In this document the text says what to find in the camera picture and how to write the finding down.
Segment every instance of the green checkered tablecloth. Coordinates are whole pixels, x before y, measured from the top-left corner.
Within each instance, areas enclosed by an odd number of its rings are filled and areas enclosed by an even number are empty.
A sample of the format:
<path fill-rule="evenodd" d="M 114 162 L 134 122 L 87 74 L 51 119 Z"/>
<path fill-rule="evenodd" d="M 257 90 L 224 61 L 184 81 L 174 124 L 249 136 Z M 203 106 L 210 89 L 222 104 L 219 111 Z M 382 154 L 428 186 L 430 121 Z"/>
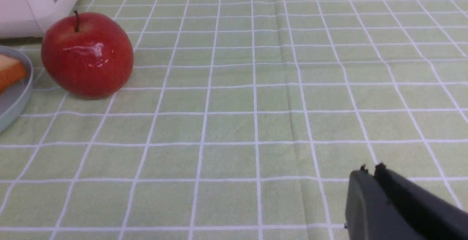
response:
<path fill-rule="evenodd" d="M 346 240 L 349 173 L 468 208 L 468 0 L 79 0 L 128 33 L 131 80 L 44 72 L 0 135 L 0 239 Z"/>

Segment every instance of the gray plate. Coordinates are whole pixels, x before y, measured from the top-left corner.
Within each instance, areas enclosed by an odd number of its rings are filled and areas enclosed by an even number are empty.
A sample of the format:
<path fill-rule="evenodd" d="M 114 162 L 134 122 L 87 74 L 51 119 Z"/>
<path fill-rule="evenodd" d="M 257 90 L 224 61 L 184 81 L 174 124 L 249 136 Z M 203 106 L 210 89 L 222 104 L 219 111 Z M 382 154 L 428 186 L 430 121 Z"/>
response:
<path fill-rule="evenodd" d="M 24 111 L 32 95 L 33 66 L 29 57 L 18 50 L 0 45 L 0 54 L 20 59 L 27 76 L 0 94 L 0 134 Z"/>

